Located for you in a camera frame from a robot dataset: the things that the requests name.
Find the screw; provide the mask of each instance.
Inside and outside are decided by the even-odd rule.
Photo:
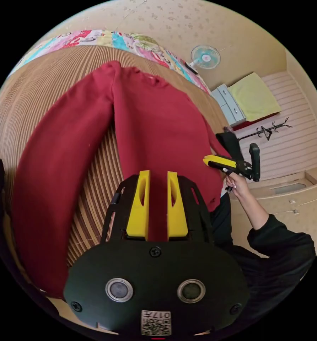
[[[152,257],[159,257],[161,255],[161,249],[157,246],[154,246],[149,250],[149,253]]]
[[[240,304],[240,303],[235,304],[235,305],[230,309],[230,314],[231,314],[231,315],[237,314],[237,313],[239,312],[240,308],[241,308],[241,304]]]
[[[83,310],[81,305],[78,302],[75,302],[75,301],[71,302],[71,307],[72,307],[73,310],[75,310],[78,313],[80,313]]]

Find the qr code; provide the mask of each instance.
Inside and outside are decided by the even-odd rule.
[[[172,334],[170,312],[155,312],[142,310],[141,316],[142,335],[167,336]]]

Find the white cabinet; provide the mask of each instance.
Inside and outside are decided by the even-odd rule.
[[[213,90],[212,96],[219,103],[230,126],[235,126],[246,121],[244,113],[232,97],[226,84],[222,84]]]

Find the person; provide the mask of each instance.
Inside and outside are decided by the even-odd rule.
[[[250,192],[244,177],[231,173],[225,179],[252,225],[247,237],[251,248],[268,256],[261,258],[233,244],[230,197],[228,193],[224,194],[210,218],[214,244],[236,259],[250,292],[250,299],[240,316],[233,325],[222,330],[238,332],[257,322],[286,298],[306,274],[316,255],[310,235],[292,232],[273,214],[268,214]]]

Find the wall fan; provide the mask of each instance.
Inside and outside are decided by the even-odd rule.
[[[208,45],[198,45],[193,48],[190,57],[192,59],[191,63],[185,63],[185,66],[197,74],[198,72],[194,69],[198,66],[202,69],[213,69],[220,63],[220,54],[212,46]]]

